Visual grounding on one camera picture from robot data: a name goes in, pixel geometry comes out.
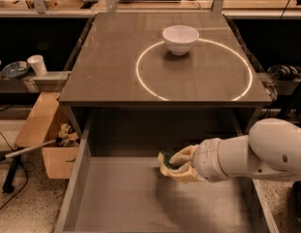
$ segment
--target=drawer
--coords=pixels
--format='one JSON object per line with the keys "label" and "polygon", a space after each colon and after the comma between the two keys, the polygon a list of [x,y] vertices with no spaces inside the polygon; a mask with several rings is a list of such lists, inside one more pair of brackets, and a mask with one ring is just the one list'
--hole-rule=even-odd
{"label": "drawer", "polygon": [[55,232],[268,232],[251,180],[184,184],[159,171],[161,150],[236,136],[230,115],[91,109]]}

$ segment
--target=speckled floor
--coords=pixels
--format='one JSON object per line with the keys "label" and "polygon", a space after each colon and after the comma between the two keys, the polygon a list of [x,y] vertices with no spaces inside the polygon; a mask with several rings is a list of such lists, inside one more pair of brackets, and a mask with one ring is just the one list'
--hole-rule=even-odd
{"label": "speckled floor", "polygon": [[[15,138],[30,112],[30,108],[11,107],[0,113],[0,131],[13,146]],[[0,151],[9,150],[0,135]],[[28,173],[28,182],[22,192],[11,200],[0,212],[1,233],[50,233],[53,232],[67,181],[50,180],[44,170],[41,152],[39,150],[22,157],[24,168]],[[18,167],[13,182],[15,191],[3,193],[2,186],[10,168],[11,160],[0,162],[0,207],[14,196],[26,183],[22,168]]]}

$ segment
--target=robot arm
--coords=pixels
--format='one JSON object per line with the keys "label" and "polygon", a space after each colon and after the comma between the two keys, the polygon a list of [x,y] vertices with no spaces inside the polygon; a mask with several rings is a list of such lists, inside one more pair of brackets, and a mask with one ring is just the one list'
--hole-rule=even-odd
{"label": "robot arm", "polygon": [[162,172],[177,179],[186,171],[196,181],[205,179],[212,183],[237,177],[300,181],[301,128],[280,119],[263,119],[247,136],[205,140],[190,150],[181,150],[170,163],[185,166]]}

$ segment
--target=black cable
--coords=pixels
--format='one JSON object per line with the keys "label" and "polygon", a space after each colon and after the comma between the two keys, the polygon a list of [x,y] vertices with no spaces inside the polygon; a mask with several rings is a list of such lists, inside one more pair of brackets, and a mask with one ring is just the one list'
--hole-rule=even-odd
{"label": "black cable", "polygon": [[290,0],[287,1],[286,5],[285,5],[285,7],[284,7],[283,13],[282,13],[281,16],[279,17],[279,19],[282,19],[282,18],[283,18],[284,12],[286,11],[289,2],[290,2]]}
{"label": "black cable", "polygon": [[26,187],[27,183],[28,183],[28,174],[27,174],[27,171],[25,170],[25,168],[23,167],[23,163],[19,163],[20,167],[24,170],[24,174],[25,174],[25,177],[26,177],[26,181],[25,181],[25,184],[23,185],[23,187],[16,193],[14,194],[8,201],[6,201],[1,207],[0,207],[0,212],[3,210],[3,208],[9,203],[11,202],[14,198],[16,198],[16,196],[18,194],[20,194],[24,188]]}
{"label": "black cable", "polygon": [[6,108],[4,108],[4,109],[0,109],[0,113],[6,111],[7,109],[11,108],[12,106],[13,106],[13,105],[10,105],[10,106],[8,106],[8,107],[6,107]]}
{"label": "black cable", "polygon": [[7,139],[5,138],[5,136],[3,135],[3,133],[1,131],[0,131],[0,135],[4,138],[4,140],[5,140],[6,144],[8,145],[8,147],[11,148],[11,150],[14,150],[12,148],[12,146],[10,146],[10,144],[8,143]]}

